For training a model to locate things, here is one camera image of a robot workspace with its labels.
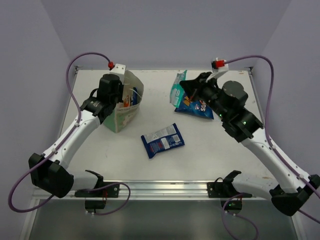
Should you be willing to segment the teal snack bag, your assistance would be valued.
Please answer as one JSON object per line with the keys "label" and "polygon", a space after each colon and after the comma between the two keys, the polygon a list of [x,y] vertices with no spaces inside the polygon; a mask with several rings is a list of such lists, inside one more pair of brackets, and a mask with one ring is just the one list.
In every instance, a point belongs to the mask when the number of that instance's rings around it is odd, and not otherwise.
{"label": "teal snack bag", "polygon": [[186,80],[187,70],[180,72],[176,75],[173,85],[170,90],[169,102],[175,107],[178,108],[180,106],[181,100],[184,96],[184,89],[180,85],[180,82]]}

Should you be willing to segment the blue Doritos chip bag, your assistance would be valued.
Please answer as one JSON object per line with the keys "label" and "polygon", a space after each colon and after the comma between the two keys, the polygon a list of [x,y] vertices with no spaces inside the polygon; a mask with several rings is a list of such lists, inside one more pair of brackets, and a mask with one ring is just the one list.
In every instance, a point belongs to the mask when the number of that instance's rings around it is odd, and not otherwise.
{"label": "blue Doritos chip bag", "polygon": [[188,114],[205,119],[214,119],[212,109],[202,100],[190,101],[184,93],[183,98],[178,107],[174,110],[176,113]]}

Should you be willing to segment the green paper gift bag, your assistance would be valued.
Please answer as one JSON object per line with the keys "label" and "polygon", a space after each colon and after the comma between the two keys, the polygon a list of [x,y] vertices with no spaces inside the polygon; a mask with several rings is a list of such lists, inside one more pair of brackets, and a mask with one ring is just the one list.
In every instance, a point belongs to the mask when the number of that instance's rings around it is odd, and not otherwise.
{"label": "green paper gift bag", "polygon": [[132,104],[132,106],[130,107],[123,107],[123,103],[118,103],[112,114],[108,116],[103,122],[103,125],[114,133],[119,133],[133,120],[133,118],[139,111],[144,94],[144,84],[134,73],[126,70],[124,76],[123,93],[127,91],[133,92],[134,87],[137,88],[138,92],[138,104]]}

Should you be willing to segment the dark blue snack bag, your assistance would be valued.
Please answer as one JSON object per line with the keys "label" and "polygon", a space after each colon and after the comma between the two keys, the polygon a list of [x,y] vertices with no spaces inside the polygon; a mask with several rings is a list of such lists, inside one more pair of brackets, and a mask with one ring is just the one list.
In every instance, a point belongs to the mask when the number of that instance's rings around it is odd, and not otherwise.
{"label": "dark blue snack bag", "polygon": [[149,159],[156,154],[179,148],[185,145],[176,123],[158,131],[140,136]]}
{"label": "dark blue snack bag", "polygon": [[139,102],[138,89],[134,87],[132,89],[132,105],[137,105]]}

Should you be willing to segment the orange snack bag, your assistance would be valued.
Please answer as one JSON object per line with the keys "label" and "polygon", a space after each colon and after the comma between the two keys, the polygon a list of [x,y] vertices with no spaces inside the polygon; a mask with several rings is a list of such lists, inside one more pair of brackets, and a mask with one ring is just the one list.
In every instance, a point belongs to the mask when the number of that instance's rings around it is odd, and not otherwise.
{"label": "orange snack bag", "polygon": [[128,108],[132,106],[133,92],[131,90],[123,93],[123,107]]}

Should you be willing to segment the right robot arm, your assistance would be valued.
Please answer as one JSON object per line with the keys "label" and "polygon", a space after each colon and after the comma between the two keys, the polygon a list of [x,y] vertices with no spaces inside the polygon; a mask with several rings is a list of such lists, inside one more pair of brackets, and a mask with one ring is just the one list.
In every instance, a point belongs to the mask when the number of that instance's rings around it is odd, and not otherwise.
{"label": "right robot arm", "polygon": [[320,177],[302,170],[267,138],[262,122],[245,108],[248,94],[237,81],[219,87],[211,72],[192,80],[180,81],[190,100],[201,100],[222,121],[225,132],[251,151],[274,178],[263,178],[232,171],[223,179],[221,190],[229,196],[251,194],[272,202],[286,216],[293,216],[320,186]]}

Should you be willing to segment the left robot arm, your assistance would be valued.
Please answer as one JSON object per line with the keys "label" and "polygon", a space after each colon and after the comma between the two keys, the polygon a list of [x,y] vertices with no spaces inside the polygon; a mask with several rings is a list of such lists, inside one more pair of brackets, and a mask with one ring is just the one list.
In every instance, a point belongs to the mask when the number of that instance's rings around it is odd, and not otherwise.
{"label": "left robot arm", "polygon": [[58,140],[42,154],[33,153],[28,160],[31,182],[34,186],[63,198],[72,190],[87,190],[92,196],[103,193],[102,176],[86,170],[75,177],[67,171],[75,153],[89,135],[110,116],[123,101],[124,73],[111,71],[99,80],[81,105],[78,115]]}

